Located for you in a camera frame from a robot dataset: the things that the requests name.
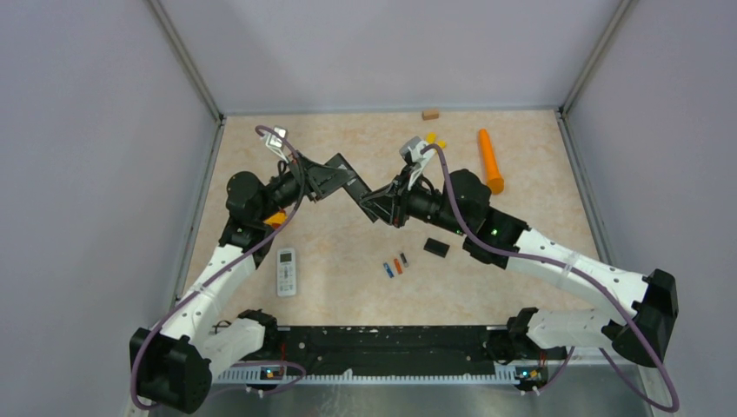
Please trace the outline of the black remote control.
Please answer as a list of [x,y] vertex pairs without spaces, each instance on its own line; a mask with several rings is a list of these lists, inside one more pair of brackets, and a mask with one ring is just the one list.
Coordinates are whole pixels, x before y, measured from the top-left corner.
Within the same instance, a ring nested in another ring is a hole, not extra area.
[[372,192],[372,189],[358,174],[354,174],[342,188],[356,204],[359,204],[366,195]]

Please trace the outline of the black battery cover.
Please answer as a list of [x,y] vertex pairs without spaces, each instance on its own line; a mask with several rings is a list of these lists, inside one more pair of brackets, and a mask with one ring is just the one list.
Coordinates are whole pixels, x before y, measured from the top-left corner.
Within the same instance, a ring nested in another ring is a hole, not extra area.
[[446,258],[450,246],[447,243],[440,242],[433,238],[428,238],[423,246],[423,249],[430,254]]

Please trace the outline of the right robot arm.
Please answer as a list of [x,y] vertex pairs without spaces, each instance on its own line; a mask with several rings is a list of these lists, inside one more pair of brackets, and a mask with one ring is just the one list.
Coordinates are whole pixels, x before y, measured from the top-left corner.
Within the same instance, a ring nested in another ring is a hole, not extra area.
[[582,346],[611,347],[644,367],[664,360],[679,313],[673,275],[659,268],[648,275],[630,272],[581,255],[492,208],[490,196],[490,189],[467,169],[451,172],[442,189],[432,188],[424,177],[410,184],[404,169],[358,203],[396,228],[409,218],[458,235],[468,228],[462,248],[472,258],[532,275],[592,306],[588,319],[524,308],[508,320],[509,345],[521,358],[532,358],[543,348]]

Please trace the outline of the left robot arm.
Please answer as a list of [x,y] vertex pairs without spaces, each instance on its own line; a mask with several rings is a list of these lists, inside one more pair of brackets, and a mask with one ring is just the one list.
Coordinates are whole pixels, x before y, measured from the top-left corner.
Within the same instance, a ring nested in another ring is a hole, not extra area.
[[277,351],[278,335],[259,321],[236,319],[218,334],[211,329],[268,254],[277,231],[266,221],[282,209],[298,209],[303,197],[320,201],[357,177],[341,154],[324,164],[303,155],[286,163],[288,172],[266,183],[248,171],[229,178],[229,217],[208,267],[153,328],[131,336],[129,390],[136,407],[192,414],[214,379],[241,358],[252,353],[268,359]]

